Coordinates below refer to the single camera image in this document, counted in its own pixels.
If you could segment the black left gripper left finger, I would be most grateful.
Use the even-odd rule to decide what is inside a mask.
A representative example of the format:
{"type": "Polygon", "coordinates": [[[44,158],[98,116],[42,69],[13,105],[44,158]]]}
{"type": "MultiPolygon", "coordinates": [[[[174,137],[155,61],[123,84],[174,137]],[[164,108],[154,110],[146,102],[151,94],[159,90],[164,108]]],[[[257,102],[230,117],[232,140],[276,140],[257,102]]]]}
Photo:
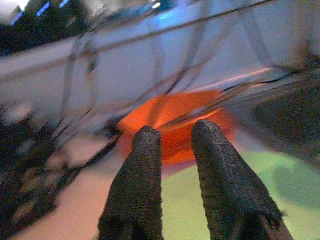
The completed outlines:
{"type": "Polygon", "coordinates": [[[98,223],[100,240],[161,240],[161,133],[145,125],[114,178],[98,223]]]}

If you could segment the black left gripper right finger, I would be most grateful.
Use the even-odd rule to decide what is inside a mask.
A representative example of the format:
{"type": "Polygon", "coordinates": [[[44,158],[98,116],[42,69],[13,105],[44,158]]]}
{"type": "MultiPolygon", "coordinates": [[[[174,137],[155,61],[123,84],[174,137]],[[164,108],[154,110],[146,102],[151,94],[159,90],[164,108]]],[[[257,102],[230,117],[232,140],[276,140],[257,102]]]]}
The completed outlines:
{"type": "Polygon", "coordinates": [[[199,120],[191,138],[210,238],[291,240],[284,214],[220,127],[199,120]]]}

